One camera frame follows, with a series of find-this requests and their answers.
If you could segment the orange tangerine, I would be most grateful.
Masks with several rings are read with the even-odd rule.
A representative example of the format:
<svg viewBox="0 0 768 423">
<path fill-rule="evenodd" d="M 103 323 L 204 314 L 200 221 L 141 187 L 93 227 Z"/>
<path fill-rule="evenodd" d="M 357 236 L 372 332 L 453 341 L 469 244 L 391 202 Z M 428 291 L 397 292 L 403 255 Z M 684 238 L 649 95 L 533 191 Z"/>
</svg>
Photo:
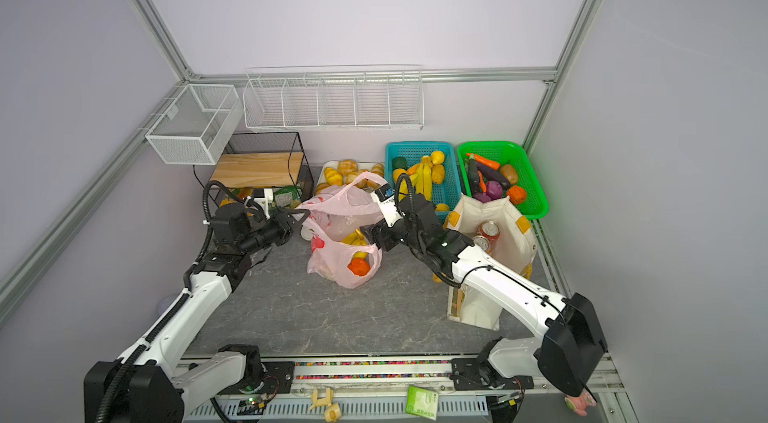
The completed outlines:
<svg viewBox="0 0 768 423">
<path fill-rule="evenodd" d="M 347 268 L 357 277 L 364 277 L 371 271 L 370 264 L 364 258 L 353 258 Z"/>
</svg>

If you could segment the pink plastic grocery bag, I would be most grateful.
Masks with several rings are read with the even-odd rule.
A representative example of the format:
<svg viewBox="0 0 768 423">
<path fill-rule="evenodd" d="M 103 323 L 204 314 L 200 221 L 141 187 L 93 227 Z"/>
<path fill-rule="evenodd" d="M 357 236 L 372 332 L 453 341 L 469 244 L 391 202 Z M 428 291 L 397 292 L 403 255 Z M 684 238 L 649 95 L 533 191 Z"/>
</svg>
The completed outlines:
<svg viewBox="0 0 768 423">
<path fill-rule="evenodd" d="M 342 240 L 361 226 L 373 225 L 383 216 L 374 202 L 376 195 L 360 188 L 360 183 L 371 182 L 381 187 L 386 179 L 365 172 L 350 184 L 327 189 L 301 203 L 311 216 L 302 225 L 302 234 L 310 240 L 311 256 L 307 272 L 335 282 L 346 289 L 355 289 L 367 283 L 378 272 L 383 251 L 375 245 L 350 246 Z M 353 258 L 364 258 L 371 271 L 357 277 L 347 268 Z"/>
</svg>

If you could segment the orange soda can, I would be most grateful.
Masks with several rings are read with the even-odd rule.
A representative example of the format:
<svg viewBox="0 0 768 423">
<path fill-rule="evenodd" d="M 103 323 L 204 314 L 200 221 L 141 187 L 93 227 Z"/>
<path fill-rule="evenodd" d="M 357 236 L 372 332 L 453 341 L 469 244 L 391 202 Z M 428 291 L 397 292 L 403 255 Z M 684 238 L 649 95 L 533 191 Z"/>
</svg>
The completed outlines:
<svg viewBox="0 0 768 423">
<path fill-rule="evenodd" d="M 472 238 L 472 240 L 473 240 L 474 245 L 477 246 L 478 248 L 480 248 L 486 254 L 490 254 L 492 252 L 492 243 L 485 236 L 483 236 L 483 235 L 475 235 Z"/>
</svg>

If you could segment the white canvas tote bag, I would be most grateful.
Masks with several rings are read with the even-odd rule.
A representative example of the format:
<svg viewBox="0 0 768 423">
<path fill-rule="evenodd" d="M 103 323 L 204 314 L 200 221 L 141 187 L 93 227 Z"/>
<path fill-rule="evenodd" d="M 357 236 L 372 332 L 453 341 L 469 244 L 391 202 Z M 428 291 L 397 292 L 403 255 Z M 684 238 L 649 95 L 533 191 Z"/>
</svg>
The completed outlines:
<svg viewBox="0 0 768 423">
<path fill-rule="evenodd" d="M 496 232 L 483 235 L 491 242 L 490 255 L 513 272 L 529 279 L 538 243 L 531 222 L 507 198 L 483 203 L 463 196 L 445 219 L 444 226 L 466 236 L 477 236 L 493 223 Z M 463 287 L 449 291 L 447 316 L 454 322 L 497 330 L 502 307 L 477 290 Z"/>
</svg>

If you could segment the yellow banana bunch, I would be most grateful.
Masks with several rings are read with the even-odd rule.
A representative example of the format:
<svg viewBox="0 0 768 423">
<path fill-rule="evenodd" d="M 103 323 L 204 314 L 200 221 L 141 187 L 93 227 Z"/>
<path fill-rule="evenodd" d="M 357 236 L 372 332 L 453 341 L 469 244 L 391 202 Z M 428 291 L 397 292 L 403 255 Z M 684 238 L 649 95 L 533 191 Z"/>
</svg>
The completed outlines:
<svg viewBox="0 0 768 423">
<path fill-rule="evenodd" d="M 351 233 L 342 240 L 342 243 L 350 246 L 368 246 L 369 243 L 360 229 Z"/>
</svg>

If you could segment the red cola can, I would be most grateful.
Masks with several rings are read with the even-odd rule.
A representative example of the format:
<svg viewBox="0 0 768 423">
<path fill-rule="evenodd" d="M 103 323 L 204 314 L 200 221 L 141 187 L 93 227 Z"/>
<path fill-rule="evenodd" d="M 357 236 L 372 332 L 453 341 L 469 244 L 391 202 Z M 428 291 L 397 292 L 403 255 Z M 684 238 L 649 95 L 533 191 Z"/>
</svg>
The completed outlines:
<svg viewBox="0 0 768 423">
<path fill-rule="evenodd" d="M 477 231 L 480 235 L 488 239 L 492 244 L 494 244 L 499 239 L 501 234 L 500 227 L 491 220 L 483 221 L 478 226 Z"/>
</svg>

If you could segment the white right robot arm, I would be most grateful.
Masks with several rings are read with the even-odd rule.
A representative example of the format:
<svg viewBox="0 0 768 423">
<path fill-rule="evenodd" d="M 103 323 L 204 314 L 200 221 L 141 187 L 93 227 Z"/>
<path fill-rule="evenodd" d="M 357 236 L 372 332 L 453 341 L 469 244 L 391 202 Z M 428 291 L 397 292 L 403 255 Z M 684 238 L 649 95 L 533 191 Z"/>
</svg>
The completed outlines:
<svg viewBox="0 0 768 423">
<path fill-rule="evenodd" d="M 502 388 L 520 376 L 540 375 L 557 390 L 579 397 L 607 352 L 592 302 L 579 293 L 566 297 L 538 286 L 497 262 L 473 240 L 439 222 L 431 203 L 413 191 L 407 176 L 382 184 L 371 195 L 382 214 L 363 227 L 364 236 L 383 251 L 399 244 L 443 283 L 478 291 L 520 321 L 533 335 L 529 343 L 497 338 L 465 367 L 454 372 L 457 385 Z"/>
</svg>

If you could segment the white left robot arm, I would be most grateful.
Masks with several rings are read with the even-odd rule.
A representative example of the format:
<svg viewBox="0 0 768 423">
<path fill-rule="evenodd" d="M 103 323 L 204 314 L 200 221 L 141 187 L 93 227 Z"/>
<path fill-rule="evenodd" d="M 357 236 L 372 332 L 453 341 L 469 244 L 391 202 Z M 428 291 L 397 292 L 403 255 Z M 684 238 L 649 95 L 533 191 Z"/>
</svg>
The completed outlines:
<svg viewBox="0 0 768 423">
<path fill-rule="evenodd" d="M 260 390 L 270 374 L 255 345 L 228 344 L 181 375 L 186 350 L 215 310 L 255 267 L 256 252 L 287 243 L 306 209 L 271 207 L 268 196 L 240 198 L 211 180 L 202 189 L 206 234 L 183 275 L 183 288 L 153 325 L 113 361 L 100 361 L 83 382 L 87 422 L 181 422 L 227 388 Z"/>
</svg>

